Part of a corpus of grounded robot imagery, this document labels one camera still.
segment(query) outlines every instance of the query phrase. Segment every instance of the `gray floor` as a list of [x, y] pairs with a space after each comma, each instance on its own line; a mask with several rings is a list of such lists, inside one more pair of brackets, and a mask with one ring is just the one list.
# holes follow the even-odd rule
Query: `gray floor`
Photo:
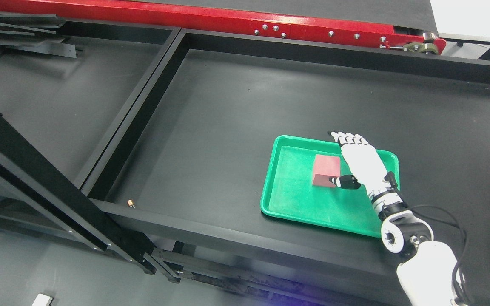
[[38, 293], [52, 306], [267, 306], [262, 300], [161, 274], [58, 244], [0, 232], [0, 305], [29, 306]]

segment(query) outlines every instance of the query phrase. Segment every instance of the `white object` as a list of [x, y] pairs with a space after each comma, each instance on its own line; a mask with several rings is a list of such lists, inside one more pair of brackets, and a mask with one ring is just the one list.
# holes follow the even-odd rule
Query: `white object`
[[490, 1], [430, 0], [439, 36], [490, 41]]
[[451, 306], [455, 264], [457, 259], [447, 244], [426, 241], [412, 259], [396, 268], [396, 274], [413, 306]]
[[52, 303], [52, 297], [44, 294], [38, 294], [31, 306], [49, 306], [50, 303]]

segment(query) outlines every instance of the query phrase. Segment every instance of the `white robotic hand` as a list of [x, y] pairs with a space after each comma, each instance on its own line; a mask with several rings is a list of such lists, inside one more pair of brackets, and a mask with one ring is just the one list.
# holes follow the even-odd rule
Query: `white robotic hand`
[[383, 244], [402, 257], [396, 273], [413, 306], [464, 305], [455, 291], [455, 255], [447, 244], [434, 241], [430, 226], [408, 209], [393, 174], [387, 172], [375, 148], [359, 134], [329, 134], [339, 143], [350, 171], [365, 186], [373, 209], [383, 221]]
[[388, 172], [376, 149], [359, 134], [329, 132], [342, 148], [342, 156], [356, 180], [366, 188], [375, 212], [394, 203], [403, 203], [397, 193], [396, 182], [387, 177]]

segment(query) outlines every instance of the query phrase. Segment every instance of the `robotic arm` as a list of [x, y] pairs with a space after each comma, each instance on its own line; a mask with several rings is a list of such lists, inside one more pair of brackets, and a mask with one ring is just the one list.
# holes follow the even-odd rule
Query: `robotic arm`
[[400, 254], [396, 273], [413, 306], [463, 306], [461, 285], [455, 281], [457, 259], [451, 248], [434, 240], [430, 225], [414, 216], [402, 200], [392, 172], [387, 172], [375, 148], [359, 134], [328, 132], [342, 148], [352, 176], [332, 178], [338, 187], [363, 184], [382, 221], [385, 247]]

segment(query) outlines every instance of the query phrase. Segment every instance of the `black surface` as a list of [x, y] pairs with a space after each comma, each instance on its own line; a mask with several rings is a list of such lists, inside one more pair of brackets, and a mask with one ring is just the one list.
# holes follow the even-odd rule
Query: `black surface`
[[430, 1], [409, 0], [143, 0], [179, 4], [311, 16], [329, 19], [386, 23], [437, 33]]
[[2, 55], [0, 112], [73, 181], [161, 46], [86, 37], [68, 43], [82, 49], [76, 59]]

